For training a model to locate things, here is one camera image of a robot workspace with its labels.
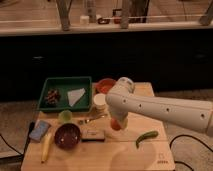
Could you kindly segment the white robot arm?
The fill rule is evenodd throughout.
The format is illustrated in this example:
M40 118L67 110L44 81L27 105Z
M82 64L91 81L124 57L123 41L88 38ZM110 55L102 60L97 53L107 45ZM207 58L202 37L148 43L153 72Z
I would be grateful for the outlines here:
M142 96L134 90L134 82L121 77L106 94L110 115L121 127L132 112L213 137L213 102Z

